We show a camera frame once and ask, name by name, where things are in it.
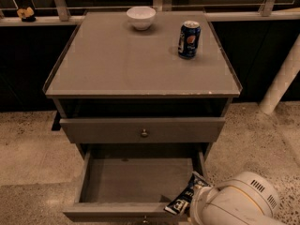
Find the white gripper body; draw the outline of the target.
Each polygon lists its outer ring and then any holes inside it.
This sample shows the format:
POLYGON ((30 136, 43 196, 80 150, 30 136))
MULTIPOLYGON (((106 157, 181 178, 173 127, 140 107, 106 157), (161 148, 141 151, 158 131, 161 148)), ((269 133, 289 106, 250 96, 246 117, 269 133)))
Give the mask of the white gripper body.
POLYGON ((254 172, 241 172, 214 187, 197 187, 190 204, 192 225, 280 225, 279 196, 254 172))

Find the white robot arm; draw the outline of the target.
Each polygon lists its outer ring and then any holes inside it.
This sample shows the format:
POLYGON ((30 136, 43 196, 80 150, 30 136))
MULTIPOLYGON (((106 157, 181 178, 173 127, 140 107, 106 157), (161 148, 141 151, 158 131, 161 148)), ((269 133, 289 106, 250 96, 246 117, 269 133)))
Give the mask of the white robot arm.
POLYGON ((197 187, 190 204, 192 225, 286 225, 274 219, 280 199, 254 172, 240 172, 214 187, 197 187))

